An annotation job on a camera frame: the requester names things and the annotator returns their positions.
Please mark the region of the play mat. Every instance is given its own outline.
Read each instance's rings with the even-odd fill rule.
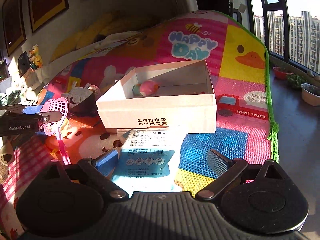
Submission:
[[[195,11],[72,63],[43,88],[38,104],[69,92],[74,81],[77,86],[90,83],[106,91],[132,67],[205,59],[217,101],[217,130],[213,134],[186,136],[175,180],[183,191],[195,194],[216,177],[207,165],[209,149],[255,164],[270,158],[278,160],[266,52],[261,41],[231,17],[215,11]],[[69,117],[63,140],[72,163],[122,146],[117,135],[107,133],[94,114]],[[55,136],[39,133],[15,152],[16,160],[9,167],[0,204],[2,223],[13,238],[23,232],[14,212],[17,198],[52,158],[50,152],[57,149]]]

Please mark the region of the tile floor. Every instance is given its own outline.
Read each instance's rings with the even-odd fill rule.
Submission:
[[[271,95],[278,133],[279,164],[309,202],[301,232],[320,239],[320,107],[301,99],[301,91],[287,87],[270,70]]]

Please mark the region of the pink plastic strainer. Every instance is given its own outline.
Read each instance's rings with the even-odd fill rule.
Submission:
[[[62,118],[58,122],[51,122],[51,123],[44,123],[43,130],[46,135],[54,135],[56,134],[57,141],[59,144],[60,152],[62,155],[63,163],[64,164],[71,164],[69,156],[65,150],[65,146],[62,140],[62,135],[60,128],[63,125],[65,118],[67,117],[69,110],[68,100],[66,98],[58,98],[58,99],[49,99],[44,103],[42,106],[41,112],[51,112],[51,111],[60,111],[62,113]]]

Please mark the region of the yellow duck plush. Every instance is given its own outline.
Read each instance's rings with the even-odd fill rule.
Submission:
[[[228,25],[220,77],[265,83],[265,47],[242,28]]]
[[[39,54],[39,48],[37,44],[33,46],[32,49],[29,51],[29,61],[31,62],[32,71],[43,66],[43,61]]]

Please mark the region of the barcode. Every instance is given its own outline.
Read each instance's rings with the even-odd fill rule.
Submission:
[[[151,149],[152,155],[167,155],[168,150],[167,149]]]

